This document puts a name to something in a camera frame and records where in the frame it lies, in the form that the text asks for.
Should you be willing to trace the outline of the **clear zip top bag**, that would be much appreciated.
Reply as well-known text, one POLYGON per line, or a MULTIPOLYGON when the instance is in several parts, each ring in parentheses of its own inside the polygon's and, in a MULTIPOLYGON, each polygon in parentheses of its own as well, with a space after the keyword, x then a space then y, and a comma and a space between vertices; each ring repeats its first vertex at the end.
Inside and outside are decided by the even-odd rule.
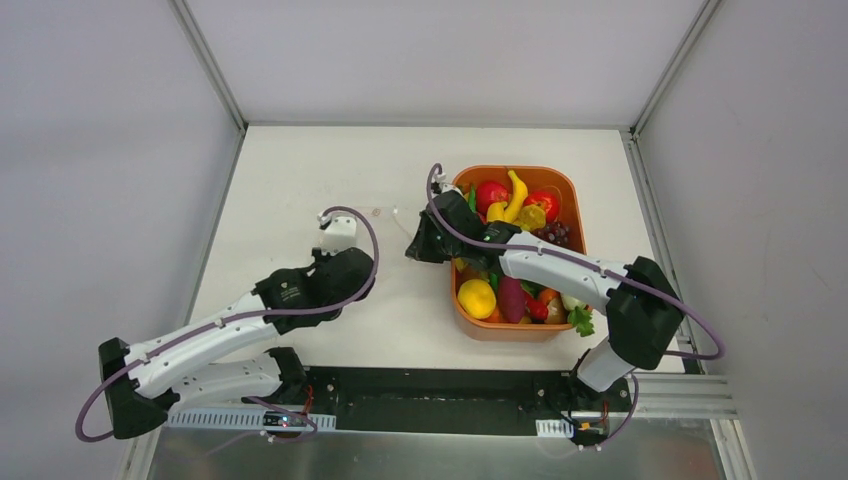
MULTIPOLYGON (((368 220, 381 247, 388 245, 389 248, 405 248, 413 240, 415 228, 418 225, 418 213, 414 210, 401 208, 397 205, 353 206, 352 210, 358 211, 368 220)), ((318 217, 335 211, 348 212, 346 210, 328 209, 321 212, 318 217)), ((355 214, 350 214, 354 215, 357 220, 357 244, 355 247, 365 250, 372 245, 370 234, 365 222, 355 214)))

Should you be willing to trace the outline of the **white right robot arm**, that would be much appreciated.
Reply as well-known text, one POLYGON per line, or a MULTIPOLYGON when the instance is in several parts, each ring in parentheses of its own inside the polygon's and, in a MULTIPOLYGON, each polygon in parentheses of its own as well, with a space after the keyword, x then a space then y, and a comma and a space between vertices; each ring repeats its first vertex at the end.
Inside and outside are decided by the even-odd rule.
POLYGON ((567 384, 569 400, 595 408, 635 369, 655 369, 684 319, 682 303, 655 261, 608 262, 558 247, 504 221, 484 224, 457 191, 429 199, 406 257, 440 264, 462 259, 519 281, 568 294, 603 315, 607 336, 567 384))

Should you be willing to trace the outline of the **yellow lemon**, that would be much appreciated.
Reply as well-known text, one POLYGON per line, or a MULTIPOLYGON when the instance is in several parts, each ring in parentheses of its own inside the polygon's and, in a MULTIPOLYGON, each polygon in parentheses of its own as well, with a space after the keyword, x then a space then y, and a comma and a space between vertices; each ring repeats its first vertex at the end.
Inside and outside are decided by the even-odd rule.
POLYGON ((471 279, 462 283, 457 292, 457 301, 472 318, 484 320, 496 308, 496 295, 487 281, 471 279))

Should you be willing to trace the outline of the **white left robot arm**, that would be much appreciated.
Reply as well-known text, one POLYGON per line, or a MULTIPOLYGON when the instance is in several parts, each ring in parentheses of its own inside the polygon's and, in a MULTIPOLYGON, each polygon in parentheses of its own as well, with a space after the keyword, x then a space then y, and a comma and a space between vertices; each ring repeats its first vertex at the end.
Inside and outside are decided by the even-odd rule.
POLYGON ((293 404, 306 373, 291 347, 254 358, 222 357, 300 328, 336 319, 344 306, 364 299, 375 280, 377 254, 351 247, 315 253, 307 267, 284 268, 257 282, 221 311, 158 338, 129 344, 118 337, 98 347, 111 436, 146 434, 170 414, 205 403, 257 397, 293 404))

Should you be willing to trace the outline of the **dark grape bunch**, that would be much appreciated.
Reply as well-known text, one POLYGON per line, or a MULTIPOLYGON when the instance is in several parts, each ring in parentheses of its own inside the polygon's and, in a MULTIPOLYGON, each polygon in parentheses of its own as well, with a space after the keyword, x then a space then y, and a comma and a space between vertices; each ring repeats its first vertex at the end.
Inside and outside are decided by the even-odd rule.
POLYGON ((554 221, 533 230, 532 234, 547 243, 565 248, 569 245, 570 227, 560 221, 554 221))

